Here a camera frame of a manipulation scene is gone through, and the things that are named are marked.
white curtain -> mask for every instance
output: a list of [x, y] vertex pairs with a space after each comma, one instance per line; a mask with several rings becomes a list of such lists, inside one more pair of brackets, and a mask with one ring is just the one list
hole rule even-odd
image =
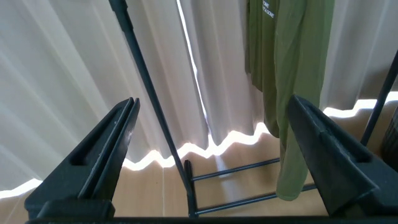
[[[398, 48], [398, 2], [335, 2], [321, 105], [350, 109], [381, 87]], [[127, 4], [177, 148], [252, 135], [263, 109], [244, 72], [246, 0]], [[0, 77], [0, 190], [44, 179], [130, 96], [142, 106], [127, 158], [170, 156], [107, 0], [1, 1]]]

black metal rack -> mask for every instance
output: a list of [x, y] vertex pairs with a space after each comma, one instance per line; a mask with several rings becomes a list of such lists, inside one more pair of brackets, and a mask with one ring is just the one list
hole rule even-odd
[[[162, 108], [159, 103], [159, 99], [156, 95], [154, 86], [153, 86], [152, 81], [149, 76], [148, 69], [146, 67], [144, 58], [141, 54], [141, 50], [139, 48], [136, 36], [133, 31], [133, 26], [132, 26], [129, 14], [127, 12], [126, 1], [125, 0], [109, 0], [109, 2], [111, 4], [112, 10], [115, 12], [116, 17], [118, 18], [121, 29], [124, 32], [124, 35], [126, 37], [128, 45], [130, 47], [130, 50], [134, 57], [134, 60], [136, 61], [139, 73], [141, 75], [142, 81], [144, 82], [144, 85], [145, 85], [145, 88], [149, 95], [152, 106], [154, 107], [157, 119], [159, 120], [160, 126], [163, 130], [167, 144], [169, 145], [171, 155], [173, 156], [175, 165], [178, 169], [178, 173], [180, 174], [180, 177], [184, 184], [185, 190], [187, 191], [189, 217], [191, 217], [191, 218], [198, 217], [199, 215], [204, 214], [204, 213], [215, 212], [218, 210], [233, 208], [233, 207], [237, 207], [237, 206], [241, 206], [241, 205], [246, 205], [249, 203], [260, 202], [263, 200], [269, 200], [272, 198], [276, 198], [275, 193], [269, 193], [269, 194], [264, 194], [264, 195], [258, 195], [258, 196], [252, 197], [252, 198], [238, 200], [235, 202], [224, 203], [221, 205], [215, 205], [215, 206], [205, 207], [205, 208], [198, 208], [197, 198], [196, 198], [196, 194], [195, 194], [195, 181], [212, 178], [212, 177], [216, 177], [216, 176], [223, 175], [223, 174], [230, 174], [233, 172], [238, 172], [238, 171], [242, 171], [242, 170], [246, 170], [246, 169], [252, 169], [255, 167], [266, 166], [268, 164], [279, 162], [279, 158], [271, 159], [271, 160], [263, 161], [263, 162], [258, 162], [258, 163], [254, 163], [254, 164], [249, 164], [246, 166], [236, 167], [236, 168], [232, 168], [232, 169], [222, 170], [222, 171], [214, 172], [211, 174], [200, 175], [197, 177], [193, 176], [192, 163], [189, 160], [186, 160], [184, 162], [184, 165], [182, 165], [181, 160], [177, 154], [177, 149], [173, 142], [169, 127], [167, 126], [165, 116], [163, 114]], [[380, 115], [380, 112], [382, 110], [384, 102], [387, 98], [387, 94], [390, 92], [390, 90], [392, 88], [392, 84], [397, 75], [397, 67], [398, 67], [398, 55], [396, 55], [394, 58], [394, 62], [391, 66], [390, 72], [387, 76], [387, 79], [386, 79], [384, 85], [383, 85], [383, 88], [379, 95], [379, 98], [377, 99], [377, 105], [369, 119], [364, 136], [361, 140], [361, 143], [363, 143], [364, 145], [367, 144], [367, 142], [370, 138], [370, 135], [373, 131], [374, 126], [376, 125], [377, 119]], [[305, 185], [303, 187], [302, 191], [312, 190], [315, 188], [316, 188], [315, 184]]]

floor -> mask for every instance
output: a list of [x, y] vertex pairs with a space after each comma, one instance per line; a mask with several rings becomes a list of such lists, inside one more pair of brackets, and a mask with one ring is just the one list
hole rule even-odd
[[[379, 154], [379, 146], [397, 103], [389, 103], [383, 109], [368, 148]], [[348, 119], [333, 118], [336, 123], [359, 139], [369, 110], [361, 110], [357, 116]], [[279, 156], [279, 141], [263, 134], [255, 145], [235, 143], [220, 156], [208, 159], [188, 154], [184, 159], [193, 163], [194, 175], [243, 166], [253, 162], [273, 159]], [[232, 202], [242, 198], [273, 192], [275, 190], [279, 163], [245, 170], [196, 182], [198, 206]], [[313, 182], [310, 176], [306, 183]], [[23, 204], [30, 194], [0, 200], [0, 223], [23, 223], [27, 212]], [[187, 198], [182, 181], [175, 167], [161, 168], [154, 162], [143, 170], [131, 171], [123, 168], [116, 187], [113, 204], [117, 217], [186, 217]], [[279, 198], [252, 203], [242, 207], [208, 213], [210, 216], [286, 216], [286, 215], [327, 215], [317, 190], [301, 193], [298, 199], [286, 202]]]

